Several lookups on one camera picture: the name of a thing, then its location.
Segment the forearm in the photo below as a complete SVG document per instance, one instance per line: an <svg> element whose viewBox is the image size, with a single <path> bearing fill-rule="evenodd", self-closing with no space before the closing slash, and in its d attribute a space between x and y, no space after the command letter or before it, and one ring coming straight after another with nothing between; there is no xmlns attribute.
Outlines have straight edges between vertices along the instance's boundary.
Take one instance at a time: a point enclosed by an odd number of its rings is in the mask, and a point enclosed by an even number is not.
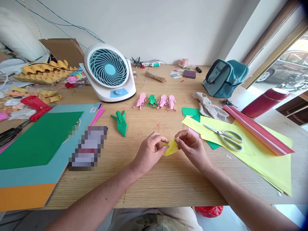
<svg viewBox="0 0 308 231"><path fill-rule="evenodd" d="M72 204L47 230L96 230L120 196L140 177L127 165Z"/></svg>
<svg viewBox="0 0 308 231"><path fill-rule="evenodd" d="M213 167L201 173L220 192L237 216L251 230L299 230L299 227L273 206L235 183Z"/></svg>

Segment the silver scissors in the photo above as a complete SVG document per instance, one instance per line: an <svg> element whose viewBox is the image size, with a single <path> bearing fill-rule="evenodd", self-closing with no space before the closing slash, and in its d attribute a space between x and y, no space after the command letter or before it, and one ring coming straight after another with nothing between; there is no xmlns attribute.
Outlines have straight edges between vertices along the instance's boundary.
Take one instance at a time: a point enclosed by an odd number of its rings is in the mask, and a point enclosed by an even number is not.
<svg viewBox="0 0 308 231"><path fill-rule="evenodd" d="M217 133L220 138L222 139L222 141L225 143L225 145L227 145L230 149L232 149L233 151L242 151L243 147L238 144L238 143L243 143L243 139L241 138L241 136L235 132L232 131L217 131L214 128L211 128L209 126L207 126L206 124L202 124L204 127L212 130L213 132ZM235 147L237 147L237 149L233 148L230 146L230 144L233 144Z"/></svg>

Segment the hand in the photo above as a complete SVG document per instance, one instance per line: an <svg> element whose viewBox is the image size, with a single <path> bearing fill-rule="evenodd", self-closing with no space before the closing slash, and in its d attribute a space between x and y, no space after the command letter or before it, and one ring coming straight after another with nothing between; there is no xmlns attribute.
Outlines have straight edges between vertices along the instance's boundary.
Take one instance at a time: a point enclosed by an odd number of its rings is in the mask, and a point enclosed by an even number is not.
<svg viewBox="0 0 308 231"><path fill-rule="evenodd" d="M205 153L202 140L194 136L189 130L178 132L175 137L175 142L178 149L182 149L192 164L200 171L209 171L213 168L212 163Z"/></svg>
<svg viewBox="0 0 308 231"><path fill-rule="evenodd" d="M143 176L150 171L164 154L168 145L160 147L159 142L169 143L166 137L153 132L146 138L139 148L135 159L129 164L131 171L135 175Z"/></svg>

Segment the red thermos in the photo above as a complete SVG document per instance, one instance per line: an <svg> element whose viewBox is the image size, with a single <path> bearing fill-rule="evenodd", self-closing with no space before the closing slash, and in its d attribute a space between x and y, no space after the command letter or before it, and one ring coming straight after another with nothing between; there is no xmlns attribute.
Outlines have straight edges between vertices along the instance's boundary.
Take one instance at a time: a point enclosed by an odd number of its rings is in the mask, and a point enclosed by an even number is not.
<svg viewBox="0 0 308 231"><path fill-rule="evenodd" d="M248 104L242 110L242 113L250 118L256 118L270 110L289 95L289 92L280 88L268 89L265 93Z"/></svg>

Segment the fan grille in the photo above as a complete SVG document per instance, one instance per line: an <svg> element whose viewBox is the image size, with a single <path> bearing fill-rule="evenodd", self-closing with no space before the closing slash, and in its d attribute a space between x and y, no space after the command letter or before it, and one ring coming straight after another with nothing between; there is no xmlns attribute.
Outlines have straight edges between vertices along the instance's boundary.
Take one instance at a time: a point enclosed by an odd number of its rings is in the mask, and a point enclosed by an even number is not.
<svg viewBox="0 0 308 231"><path fill-rule="evenodd" d="M94 51L89 64L92 74L104 85L117 87L126 80L127 68L124 60L111 50Z"/></svg>

